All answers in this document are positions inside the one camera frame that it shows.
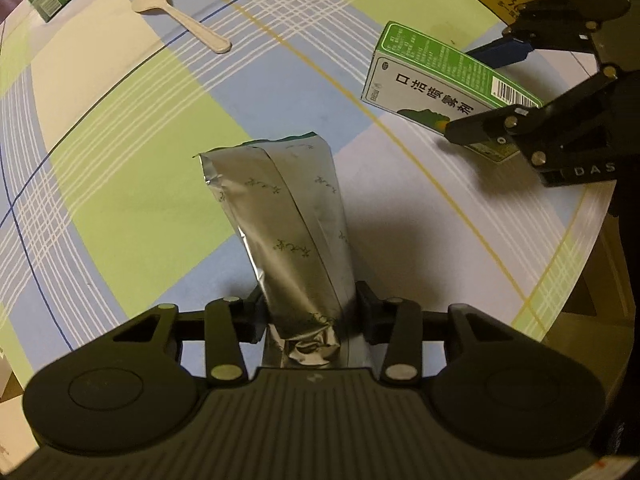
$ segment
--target barcode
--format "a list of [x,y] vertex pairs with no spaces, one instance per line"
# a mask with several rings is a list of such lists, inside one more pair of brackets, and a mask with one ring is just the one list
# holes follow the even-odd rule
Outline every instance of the barcode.
[[60,7],[62,7],[62,4],[58,0],[43,0],[40,3],[40,8],[49,17],[58,12],[58,10],[60,10]]
[[497,77],[494,77],[494,80],[491,83],[491,95],[497,97],[500,101],[507,103],[508,105],[522,105],[528,107],[538,106],[531,99],[522,95],[514,87],[500,81]]

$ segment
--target foil pouch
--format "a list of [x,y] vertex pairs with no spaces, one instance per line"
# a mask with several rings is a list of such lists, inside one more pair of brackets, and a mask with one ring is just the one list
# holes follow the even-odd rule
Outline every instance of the foil pouch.
[[355,288],[331,151],[314,133],[200,154],[270,311],[262,364],[361,367]]

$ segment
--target metal rivet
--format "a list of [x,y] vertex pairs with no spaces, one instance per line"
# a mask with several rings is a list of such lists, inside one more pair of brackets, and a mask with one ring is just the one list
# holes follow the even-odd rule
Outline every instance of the metal rivet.
[[391,365],[385,370],[385,375],[394,381],[410,381],[417,374],[414,366],[405,364]]
[[516,124],[518,124],[518,118],[515,115],[510,115],[504,120],[505,128],[513,128]]
[[534,166],[542,166],[543,164],[546,164],[546,153],[533,152],[533,155],[531,155],[531,163]]
[[602,69],[602,73],[607,76],[609,79],[614,79],[618,76],[618,71],[614,66],[606,66]]
[[242,370],[236,365],[218,365],[211,370],[211,377],[219,381],[234,381],[242,376]]

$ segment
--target white plastic spoon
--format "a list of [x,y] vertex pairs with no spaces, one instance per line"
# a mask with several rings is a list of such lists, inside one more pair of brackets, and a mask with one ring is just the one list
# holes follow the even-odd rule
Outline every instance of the white plastic spoon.
[[224,54],[231,49],[231,42],[227,38],[223,38],[219,34],[213,32],[203,24],[194,20],[191,16],[175,9],[167,0],[133,0],[131,9],[135,12],[144,12],[145,10],[161,9],[171,16],[176,22],[181,23],[184,28],[190,31],[202,43],[207,45],[217,54]]

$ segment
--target plaid tablecloth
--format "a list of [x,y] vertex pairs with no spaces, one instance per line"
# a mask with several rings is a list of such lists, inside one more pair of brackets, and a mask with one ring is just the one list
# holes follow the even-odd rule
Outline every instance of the plaid tablecloth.
[[[0,25],[0,347],[24,384],[159,302],[200,309],[255,279],[193,155],[314,131],[331,145],[354,265],[380,296],[475,305],[541,339],[598,235],[612,184],[544,189],[360,101],[388,20],[466,49],[502,23],[476,0],[173,0],[231,38],[214,54],[130,0]],[[590,60],[508,75],[548,100]],[[257,362],[259,352],[248,351]],[[197,370],[202,358],[185,352]]]

